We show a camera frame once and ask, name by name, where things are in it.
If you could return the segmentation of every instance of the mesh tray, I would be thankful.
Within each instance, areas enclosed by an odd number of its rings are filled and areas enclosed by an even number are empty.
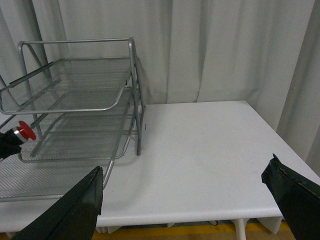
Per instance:
[[[0,165],[0,202],[55,199],[64,195],[96,166],[103,175],[110,160],[23,164],[16,155]]]
[[[125,151],[133,122],[127,116],[131,98],[132,91],[125,90],[109,111],[39,114],[36,120],[32,114],[15,115],[0,131],[18,126],[19,120],[31,125],[37,139],[22,145],[18,157],[23,162],[110,159],[117,149],[118,155]]]
[[[4,114],[105,111],[131,77],[128,57],[66,58],[51,62],[0,90]]]

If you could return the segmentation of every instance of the red cap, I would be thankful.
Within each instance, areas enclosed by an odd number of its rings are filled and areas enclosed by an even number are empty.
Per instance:
[[[24,121],[19,121],[20,126],[18,126],[19,133],[26,139],[36,140],[37,137],[31,127],[28,126]]]

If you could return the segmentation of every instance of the yellow floor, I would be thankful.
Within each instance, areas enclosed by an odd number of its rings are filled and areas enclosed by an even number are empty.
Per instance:
[[[248,223],[245,228],[247,240],[294,240],[286,222],[281,223],[277,234],[272,234],[260,223]],[[0,240],[8,240],[0,234]],[[156,228],[119,229],[111,234],[95,232],[93,240],[236,240],[233,224],[175,226]]]

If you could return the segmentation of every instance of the white tabletop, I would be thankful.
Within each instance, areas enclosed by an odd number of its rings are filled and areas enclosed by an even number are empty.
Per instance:
[[[245,101],[148,105],[140,156],[134,140],[116,160],[97,227],[281,216],[261,181],[272,153],[320,184]],[[21,230],[54,202],[0,203],[0,232]]]

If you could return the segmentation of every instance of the white curtain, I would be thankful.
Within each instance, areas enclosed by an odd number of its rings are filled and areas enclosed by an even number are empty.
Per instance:
[[[306,115],[320,87],[319,0],[7,0],[0,7],[1,28],[16,33],[1,39],[1,53],[5,43],[12,49],[8,64],[18,65],[19,40],[134,37],[148,104],[246,100],[320,174],[320,114]],[[45,51],[48,59],[79,54],[71,45]],[[91,54],[106,52],[122,54],[117,45]],[[16,78],[4,64],[2,76]]]

